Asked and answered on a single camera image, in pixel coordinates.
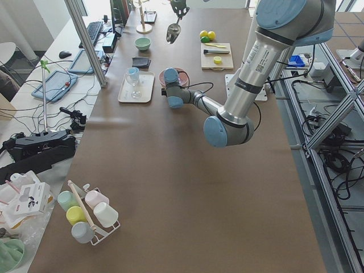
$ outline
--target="green clip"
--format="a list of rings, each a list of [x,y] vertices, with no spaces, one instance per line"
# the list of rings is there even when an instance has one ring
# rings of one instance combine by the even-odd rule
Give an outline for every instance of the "green clip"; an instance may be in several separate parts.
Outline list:
[[[48,73],[50,73],[51,71],[49,71],[48,67],[46,66],[47,64],[48,61],[40,60],[40,67],[44,68],[45,70],[48,71]]]

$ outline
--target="keyboard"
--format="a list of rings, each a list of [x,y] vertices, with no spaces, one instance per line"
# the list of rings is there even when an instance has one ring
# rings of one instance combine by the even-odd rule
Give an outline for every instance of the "keyboard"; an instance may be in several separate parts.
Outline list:
[[[91,39],[91,42],[93,45],[95,45],[97,43],[97,38],[100,34],[100,31],[102,31],[102,25],[103,25],[103,21],[99,21],[99,22],[91,22],[87,26],[87,32],[89,33],[89,36],[90,36],[90,39]]]

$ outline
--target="computer mouse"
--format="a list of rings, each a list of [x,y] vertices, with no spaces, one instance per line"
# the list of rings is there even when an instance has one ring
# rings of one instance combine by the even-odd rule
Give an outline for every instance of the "computer mouse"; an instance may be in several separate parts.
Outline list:
[[[64,59],[70,55],[72,55],[72,53],[70,53],[69,51],[63,50],[63,51],[59,52],[58,56],[59,56],[59,58]]]

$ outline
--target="yellow fruit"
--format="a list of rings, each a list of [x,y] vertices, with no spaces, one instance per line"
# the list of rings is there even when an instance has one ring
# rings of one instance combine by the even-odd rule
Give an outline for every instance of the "yellow fruit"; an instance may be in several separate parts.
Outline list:
[[[201,42],[202,43],[208,43],[209,41],[210,41],[210,38],[208,38],[207,36],[201,37]]]
[[[205,36],[207,36],[207,35],[208,35],[207,30],[202,30],[202,31],[200,32],[200,38],[205,37]]]
[[[214,32],[214,31],[209,31],[209,32],[207,33],[207,37],[210,39],[210,41],[212,41],[213,39],[215,39],[215,38],[216,38],[216,34],[215,34],[215,32]]]

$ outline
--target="yellow cup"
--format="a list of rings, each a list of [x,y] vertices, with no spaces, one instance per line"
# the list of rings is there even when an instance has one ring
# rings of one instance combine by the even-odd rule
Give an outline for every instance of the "yellow cup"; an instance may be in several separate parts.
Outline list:
[[[87,222],[84,212],[80,206],[72,206],[66,212],[68,222],[73,226],[78,222]]]

